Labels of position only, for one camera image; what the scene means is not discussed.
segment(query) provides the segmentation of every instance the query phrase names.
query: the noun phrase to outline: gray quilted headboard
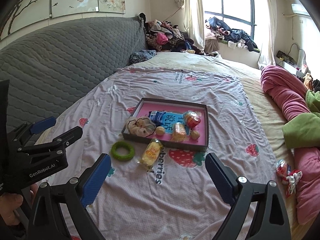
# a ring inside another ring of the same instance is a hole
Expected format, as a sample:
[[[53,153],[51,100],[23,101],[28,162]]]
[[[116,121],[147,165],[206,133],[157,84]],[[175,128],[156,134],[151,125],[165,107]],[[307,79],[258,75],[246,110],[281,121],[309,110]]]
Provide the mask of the gray quilted headboard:
[[[138,17],[62,22],[10,43],[0,50],[0,80],[10,79],[7,131],[58,117],[145,48]]]

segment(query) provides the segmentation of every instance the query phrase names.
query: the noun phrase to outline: finger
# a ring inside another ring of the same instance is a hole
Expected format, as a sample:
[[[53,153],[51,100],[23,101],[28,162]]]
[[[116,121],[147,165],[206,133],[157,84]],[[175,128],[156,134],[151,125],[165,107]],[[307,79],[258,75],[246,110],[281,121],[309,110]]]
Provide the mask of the finger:
[[[0,214],[6,225],[13,226],[20,223],[13,210],[20,207],[22,202],[23,197],[19,194],[5,193],[0,197]]]
[[[37,192],[38,192],[38,185],[37,184],[32,184],[30,186],[30,190],[34,193],[34,195],[36,195]]]
[[[3,194],[1,199],[1,206],[4,206],[4,210],[12,211],[22,205],[23,197],[19,194]]]
[[[35,201],[37,192],[38,192],[38,185],[37,184],[32,184],[30,186],[31,205],[33,205],[33,202]]]

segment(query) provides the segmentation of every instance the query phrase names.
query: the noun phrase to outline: window frame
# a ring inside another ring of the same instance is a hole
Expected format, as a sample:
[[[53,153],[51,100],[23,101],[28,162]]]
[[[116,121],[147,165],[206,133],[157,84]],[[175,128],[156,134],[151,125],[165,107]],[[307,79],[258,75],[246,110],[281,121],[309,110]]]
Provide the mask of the window frame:
[[[211,15],[214,15],[214,16],[221,16],[223,18],[227,18],[227,19],[230,19],[230,20],[234,20],[234,21],[238,21],[238,22],[241,22],[241,23],[245,23],[247,25],[250,25],[251,26],[251,38],[253,39],[254,38],[254,27],[256,26],[255,24],[255,11],[254,11],[254,0],[250,0],[250,6],[251,6],[251,21],[248,22],[248,21],[245,21],[243,19],[240,19],[240,18],[237,18],[237,17],[233,17],[233,16],[230,16],[230,15],[227,15],[227,14],[224,14],[223,12],[223,0],[221,0],[221,12],[222,13],[215,13],[215,12],[208,12],[208,11],[205,11],[204,13],[206,14],[211,14]]]

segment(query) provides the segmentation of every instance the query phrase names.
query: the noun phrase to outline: tree branch painting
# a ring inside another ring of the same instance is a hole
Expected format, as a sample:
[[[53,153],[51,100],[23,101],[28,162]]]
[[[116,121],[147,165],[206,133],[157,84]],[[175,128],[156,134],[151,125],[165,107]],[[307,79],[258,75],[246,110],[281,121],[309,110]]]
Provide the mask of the tree branch painting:
[[[16,5],[12,8],[12,10],[9,12],[9,14],[7,15],[6,17],[6,20],[3,22],[3,24],[0,26],[0,39],[1,39],[1,35],[2,35],[2,32],[6,26],[6,24],[8,23],[8,21],[10,20],[10,23],[9,23],[9,28],[8,28],[8,35],[11,33],[11,27],[12,27],[12,23],[14,21],[14,19],[19,16],[22,11],[27,8],[28,6],[30,6],[32,3],[35,3],[39,0],[30,0],[29,3],[24,6],[20,11],[19,9],[21,8],[21,3],[23,2],[24,0],[19,0]]]
[[[37,2],[37,1],[39,1],[39,0],[30,0],[29,3],[28,3],[25,7],[23,7],[20,12],[18,12],[18,11],[19,11],[19,9],[20,9],[20,7],[21,7],[21,4],[18,4],[18,6],[16,7],[14,13],[12,14],[12,18],[11,18],[11,21],[10,21],[10,23],[9,23],[8,35],[10,34],[10,30],[11,30],[12,23],[13,23],[14,19],[15,19],[17,16],[19,16],[19,15],[22,13],[22,11],[23,11],[25,8],[27,8],[30,4],[35,3],[35,2]]]

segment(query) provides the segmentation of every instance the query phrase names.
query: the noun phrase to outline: blue gripper pad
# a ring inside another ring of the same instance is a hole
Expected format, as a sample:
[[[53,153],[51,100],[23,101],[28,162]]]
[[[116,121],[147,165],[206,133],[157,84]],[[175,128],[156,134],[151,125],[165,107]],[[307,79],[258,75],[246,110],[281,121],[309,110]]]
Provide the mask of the blue gripper pad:
[[[42,131],[55,126],[55,124],[56,124],[56,119],[53,116],[51,116],[42,121],[34,123],[30,128],[30,133],[31,134],[41,133]]]
[[[238,184],[236,175],[231,169],[224,166],[214,153],[209,153],[205,158],[205,168],[209,173],[224,203],[231,207],[236,201]]]
[[[82,197],[80,199],[83,207],[94,202],[104,180],[111,168],[111,158],[103,153],[92,167],[87,168],[79,178],[79,186],[82,187]]]

